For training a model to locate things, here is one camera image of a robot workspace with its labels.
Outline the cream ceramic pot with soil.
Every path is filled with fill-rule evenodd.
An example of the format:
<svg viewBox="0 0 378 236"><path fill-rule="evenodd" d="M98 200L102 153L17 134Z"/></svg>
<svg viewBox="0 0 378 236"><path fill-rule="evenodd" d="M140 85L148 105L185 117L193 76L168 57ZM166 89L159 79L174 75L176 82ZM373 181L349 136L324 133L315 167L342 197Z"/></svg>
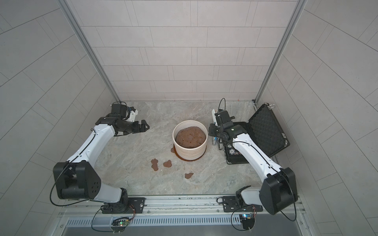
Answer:
<svg viewBox="0 0 378 236"><path fill-rule="evenodd" d="M172 139L177 153L182 158L191 160L205 153L208 132L202 123L188 120L179 123L174 128Z"/></svg>

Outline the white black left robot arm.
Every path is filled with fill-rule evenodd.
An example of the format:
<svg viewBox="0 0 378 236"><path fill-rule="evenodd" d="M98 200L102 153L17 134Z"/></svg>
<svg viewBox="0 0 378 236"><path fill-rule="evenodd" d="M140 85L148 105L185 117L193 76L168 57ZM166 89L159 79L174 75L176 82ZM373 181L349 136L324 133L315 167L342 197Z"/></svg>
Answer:
<svg viewBox="0 0 378 236"><path fill-rule="evenodd" d="M144 198L130 200L124 188L102 183L94 170L95 163L113 137L146 132L150 127L145 120L136 121L138 111L126 102L117 101L111 105L111 113L99 118L91 134L65 162L58 162L53 168L57 196L62 200L81 203L94 201L103 203L103 214L141 213Z"/></svg>

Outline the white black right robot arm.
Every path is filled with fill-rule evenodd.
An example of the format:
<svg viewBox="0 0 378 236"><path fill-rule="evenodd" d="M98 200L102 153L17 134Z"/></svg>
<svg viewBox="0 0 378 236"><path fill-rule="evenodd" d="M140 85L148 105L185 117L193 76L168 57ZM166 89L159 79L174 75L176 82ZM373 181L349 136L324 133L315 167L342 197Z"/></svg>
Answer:
<svg viewBox="0 0 378 236"><path fill-rule="evenodd" d="M211 114L213 122L209 127L209 135L220 139L224 146L231 145L240 152L262 181L260 191L252 190L251 187L241 190L244 203L252 205L259 199L271 215L295 205L298 196L294 172L290 168L283 169L270 159L242 126L232 122L226 110L212 110Z"/></svg>

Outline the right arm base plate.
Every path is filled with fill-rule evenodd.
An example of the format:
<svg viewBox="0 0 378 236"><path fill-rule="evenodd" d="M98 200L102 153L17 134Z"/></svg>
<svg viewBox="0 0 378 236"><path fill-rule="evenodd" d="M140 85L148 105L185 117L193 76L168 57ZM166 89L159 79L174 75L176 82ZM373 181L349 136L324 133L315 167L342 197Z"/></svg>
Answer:
<svg viewBox="0 0 378 236"><path fill-rule="evenodd" d="M262 212L261 205L247 205L240 203L236 196L222 196L217 199L217 203L223 207L224 212Z"/></svg>

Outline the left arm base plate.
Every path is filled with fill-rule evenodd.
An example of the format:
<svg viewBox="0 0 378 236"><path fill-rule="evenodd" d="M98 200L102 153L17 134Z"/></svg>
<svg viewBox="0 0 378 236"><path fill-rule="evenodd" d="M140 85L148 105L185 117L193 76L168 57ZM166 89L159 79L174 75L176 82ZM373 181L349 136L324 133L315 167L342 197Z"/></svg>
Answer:
<svg viewBox="0 0 378 236"><path fill-rule="evenodd" d="M131 197L127 204L119 203L106 203L100 211L103 214L141 214L144 210L146 198Z"/></svg>

